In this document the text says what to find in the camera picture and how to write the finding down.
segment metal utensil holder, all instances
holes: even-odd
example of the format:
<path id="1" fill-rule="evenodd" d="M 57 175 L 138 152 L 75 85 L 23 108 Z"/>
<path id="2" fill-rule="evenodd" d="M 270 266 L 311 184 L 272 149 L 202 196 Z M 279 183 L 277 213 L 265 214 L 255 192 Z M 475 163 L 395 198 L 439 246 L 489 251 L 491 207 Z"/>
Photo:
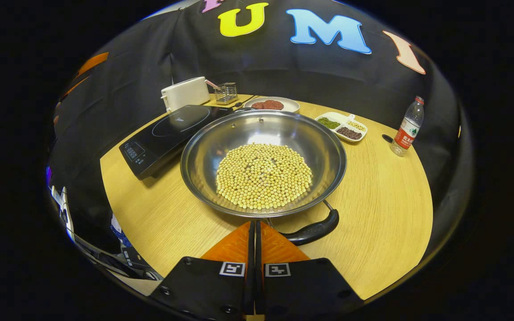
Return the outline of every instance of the metal utensil holder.
<path id="1" fill-rule="evenodd" d="M 237 87 L 234 82 L 226 82 L 218 85 L 220 89 L 214 89 L 216 91 L 216 103 L 217 104 L 231 104 L 237 97 Z"/>

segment blue letter m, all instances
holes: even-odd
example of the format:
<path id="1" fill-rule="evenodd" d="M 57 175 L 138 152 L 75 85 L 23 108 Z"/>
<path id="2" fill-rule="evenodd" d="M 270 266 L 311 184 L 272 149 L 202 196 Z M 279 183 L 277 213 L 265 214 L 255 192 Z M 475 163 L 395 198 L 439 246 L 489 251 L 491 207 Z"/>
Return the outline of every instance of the blue letter m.
<path id="1" fill-rule="evenodd" d="M 342 39 L 337 42 L 340 47 L 348 50 L 369 54 L 372 51 L 366 46 L 361 34 L 361 23 L 346 16 L 334 16 L 327 24 L 314 12 L 305 9 L 289 9 L 287 13 L 294 18 L 294 43 L 316 43 L 311 36 L 313 30 L 325 45 L 330 45 L 337 34 Z"/>

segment digital display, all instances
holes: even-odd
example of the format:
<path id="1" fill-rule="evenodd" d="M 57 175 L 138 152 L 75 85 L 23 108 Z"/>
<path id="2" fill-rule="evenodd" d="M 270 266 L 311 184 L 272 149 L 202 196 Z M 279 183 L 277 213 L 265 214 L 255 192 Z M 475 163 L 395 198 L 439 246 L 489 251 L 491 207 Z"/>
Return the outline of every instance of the digital display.
<path id="1" fill-rule="evenodd" d="M 141 155 L 141 153 L 143 153 L 144 150 L 138 144 L 132 143 L 130 144 L 130 146 L 126 148 L 125 152 L 131 160 L 134 160 L 136 157 Z"/>

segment pink letter i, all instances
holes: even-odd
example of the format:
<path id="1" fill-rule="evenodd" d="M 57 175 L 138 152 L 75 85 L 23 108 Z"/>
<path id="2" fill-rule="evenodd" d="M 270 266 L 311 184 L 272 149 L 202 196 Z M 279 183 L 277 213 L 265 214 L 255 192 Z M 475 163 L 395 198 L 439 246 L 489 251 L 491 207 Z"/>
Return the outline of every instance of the pink letter i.
<path id="1" fill-rule="evenodd" d="M 206 2 L 206 8 L 204 8 L 202 10 L 202 13 L 208 12 L 213 8 L 219 7 L 221 4 L 219 4 L 218 1 L 221 2 L 223 0 L 204 0 L 204 1 Z"/>

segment pink letter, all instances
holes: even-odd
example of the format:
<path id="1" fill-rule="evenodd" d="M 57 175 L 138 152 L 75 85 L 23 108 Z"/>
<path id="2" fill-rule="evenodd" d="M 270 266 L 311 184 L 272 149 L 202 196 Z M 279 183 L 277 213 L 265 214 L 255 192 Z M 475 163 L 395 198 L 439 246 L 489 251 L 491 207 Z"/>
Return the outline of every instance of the pink letter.
<path id="1" fill-rule="evenodd" d="M 221 4 L 218 4 L 218 1 L 221 2 L 223 0 L 204 0 L 206 2 L 206 8 L 202 10 L 202 13 L 208 12 L 211 9 L 215 9 L 219 7 Z"/>
<path id="2" fill-rule="evenodd" d="M 416 59 L 412 48 L 410 48 L 411 45 L 407 41 L 398 37 L 397 35 L 394 35 L 393 33 L 389 33 L 388 31 L 382 30 L 382 32 L 388 35 L 388 37 L 392 38 L 392 41 L 394 41 L 394 44 L 396 45 L 399 53 L 396 58 L 398 61 L 400 61 L 400 63 L 402 63 L 402 65 L 417 71 L 422 75 L 426 74 L 426 71 L 422 66 L 420 66 L 420 63 L 418 63 L 418 59 Z"/>

